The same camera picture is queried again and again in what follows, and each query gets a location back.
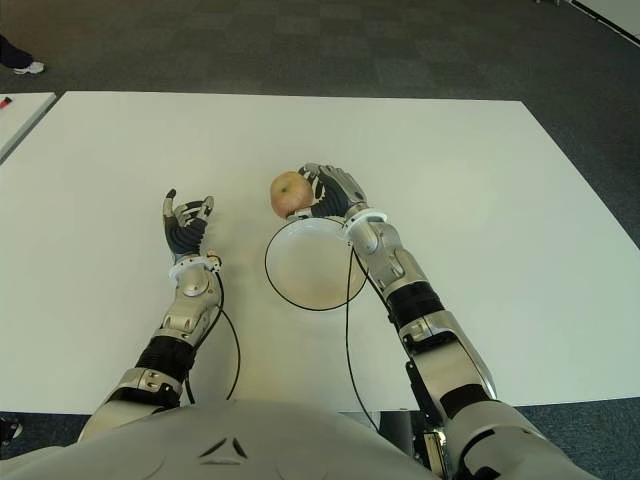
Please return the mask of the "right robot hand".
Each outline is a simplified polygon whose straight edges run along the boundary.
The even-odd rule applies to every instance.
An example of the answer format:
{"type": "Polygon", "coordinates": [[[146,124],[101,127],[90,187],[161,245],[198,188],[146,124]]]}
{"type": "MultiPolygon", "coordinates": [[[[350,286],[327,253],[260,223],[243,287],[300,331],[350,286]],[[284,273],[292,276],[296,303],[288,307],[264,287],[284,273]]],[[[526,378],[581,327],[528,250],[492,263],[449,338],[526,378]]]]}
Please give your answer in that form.
{"type": "Polygon", "coordinates": [[[368,207],[364,190],[341,168],[306,163],[298,169],[312,190],[310,206],[298,207],[286,216],[287,220],[339,217],[350,218],[368,207]]]}

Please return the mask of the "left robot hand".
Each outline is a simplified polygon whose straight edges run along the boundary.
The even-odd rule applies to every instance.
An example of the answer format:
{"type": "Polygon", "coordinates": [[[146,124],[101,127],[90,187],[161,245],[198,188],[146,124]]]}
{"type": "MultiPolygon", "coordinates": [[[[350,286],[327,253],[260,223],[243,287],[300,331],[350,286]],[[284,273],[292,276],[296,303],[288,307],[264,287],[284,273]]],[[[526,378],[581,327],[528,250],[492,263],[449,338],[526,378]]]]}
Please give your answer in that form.
{"type": "Polygon", "coordinates": [[[174,206],[177,191],[171,189],[162,205],[164,235],[175,262],[185,256],[198,256],[213,212],[214,198],[190,201],[174,206]]]}

